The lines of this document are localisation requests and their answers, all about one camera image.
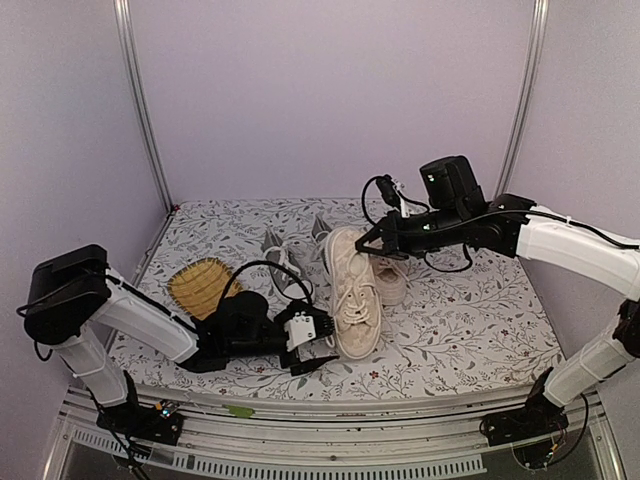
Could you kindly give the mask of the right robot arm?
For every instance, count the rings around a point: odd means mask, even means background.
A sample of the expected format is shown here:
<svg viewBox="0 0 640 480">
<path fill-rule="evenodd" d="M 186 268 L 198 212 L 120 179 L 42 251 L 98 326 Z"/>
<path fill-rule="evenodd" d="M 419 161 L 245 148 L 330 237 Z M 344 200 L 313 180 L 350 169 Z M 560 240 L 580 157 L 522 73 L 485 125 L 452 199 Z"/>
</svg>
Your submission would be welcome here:
<svg viewBox="0 0 640 480">
<path fill-rule="evenodd" d="M 542 374 L 517 415 L 517 427 L 537 436 L 579 394 L 639 358 L 639 244 L 513 194 L 485 198 L 469 160 L 448 156 L 419 170 L 428 194 L 424 212 L 390 175 L 375 185 L 390 210 L 370 222 L 359 251 L 393 259 L 425 259 L 445 247 L 484 249 L 573 274 L 615 293 L 614 318 L 570 358 Z"/>
</svg>

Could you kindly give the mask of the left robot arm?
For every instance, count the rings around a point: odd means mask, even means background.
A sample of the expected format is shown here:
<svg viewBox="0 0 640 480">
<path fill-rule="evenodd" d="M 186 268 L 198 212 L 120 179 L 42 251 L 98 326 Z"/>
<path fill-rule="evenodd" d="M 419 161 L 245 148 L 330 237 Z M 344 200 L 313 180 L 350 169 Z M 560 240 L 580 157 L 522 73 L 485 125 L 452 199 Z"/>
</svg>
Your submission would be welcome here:
<svg viewBox="0 0 640 480">
<path fill-rule="evenodd" d="M 253 291 L 235 295 L 225 286 L 214 312 L 185 321 L 143 294 L 111 269 L 106 250 L 90 244 L 40 263 L 33 271 L 26 304 L 17 308 L 27 335 L 50 347 L 81 379 L 99 405 L 128 434 L 148 426 L 130 380 L 91 329 L 106 325 L 163 354 L 192 373 L 222 371 L 230 360 L 276 356 L 293 376 L 329 362 L 301 360 L 299 347 L 331 336 L 335 324 L 316 308 L 307 288 L 274 318 L 266 298 Z"/>
</svg>

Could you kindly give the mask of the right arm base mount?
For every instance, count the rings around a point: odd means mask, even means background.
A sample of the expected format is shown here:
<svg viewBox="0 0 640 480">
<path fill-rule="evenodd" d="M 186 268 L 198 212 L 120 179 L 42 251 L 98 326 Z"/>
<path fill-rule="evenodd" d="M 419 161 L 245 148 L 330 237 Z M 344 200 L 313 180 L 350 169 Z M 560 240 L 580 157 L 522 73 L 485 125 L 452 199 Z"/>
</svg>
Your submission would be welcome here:
<svg viewBox="0 0 640 480">
<path fill-rule="evenodd" d="M 534 382 L 522 407 L 490 413 L 481 419 L 479 432 L 490 446 L 518 442 L 568 427 L 564 408 L 543 395 L 552 370 L 552 367 L 548 368 Z"/>
</svg>

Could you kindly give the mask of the grey sneaker with white laces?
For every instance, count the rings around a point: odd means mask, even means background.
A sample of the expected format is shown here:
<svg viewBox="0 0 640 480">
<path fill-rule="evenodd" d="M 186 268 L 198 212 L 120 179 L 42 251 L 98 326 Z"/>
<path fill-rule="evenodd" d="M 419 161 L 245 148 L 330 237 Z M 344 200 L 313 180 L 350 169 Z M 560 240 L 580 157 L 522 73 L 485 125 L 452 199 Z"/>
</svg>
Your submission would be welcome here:
<svg viewBox="0 0 640 480">
<path fill-rule="evenodd" d="M 267 229 L 261 250 L 264 259 L 280 266 L 269 266 L 269 273 L 276 296 L 288 303 L 294 300 L 314 300 L 314 286 L 287 242 L 273 230 Z"/>
</svg>

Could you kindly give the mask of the beige sneaker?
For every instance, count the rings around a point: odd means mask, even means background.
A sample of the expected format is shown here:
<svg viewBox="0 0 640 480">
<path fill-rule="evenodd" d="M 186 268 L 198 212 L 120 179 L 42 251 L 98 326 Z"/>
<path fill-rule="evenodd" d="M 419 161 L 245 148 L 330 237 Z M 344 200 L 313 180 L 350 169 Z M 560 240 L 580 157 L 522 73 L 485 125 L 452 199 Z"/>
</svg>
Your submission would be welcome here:
<svg viewBox="0 0 640 480">
<path fill-rule="evenodd" d="M 372 267 L 375 275 L 376 290 L 384 306 L 396 306 L 405 299 L 408 287 L 408 274 L 400 261 L 373 257 Z"/>
<path fill-rule="evenodd" d="M 361 235 L 354 227 L 337 227 L 328 234 L 323 251 L 331 287 L 333 342 L 352 360 L 362 360 L 376 348 L 383 313 L 369 255 L 356 249 Z"/>
</svg>

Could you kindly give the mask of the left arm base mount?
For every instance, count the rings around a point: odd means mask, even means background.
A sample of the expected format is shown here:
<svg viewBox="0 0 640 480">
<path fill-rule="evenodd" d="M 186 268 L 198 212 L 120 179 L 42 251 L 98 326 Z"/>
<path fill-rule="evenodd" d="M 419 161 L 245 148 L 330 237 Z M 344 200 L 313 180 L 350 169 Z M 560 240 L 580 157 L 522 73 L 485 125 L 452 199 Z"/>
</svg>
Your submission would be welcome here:
<svg viewBox="0 0 640 480">
<path fill-rule="evenodd" d="M 127 396 L 123 404 L 104 407 L 98 404 L 96 425 L 104 430 L 164 445 L 176 446 L 182 433 L 184 416 L 180 404 L 163 399 L 153 406 L 139 403 L 135 383 L 124 371 Z"/>
</svg>

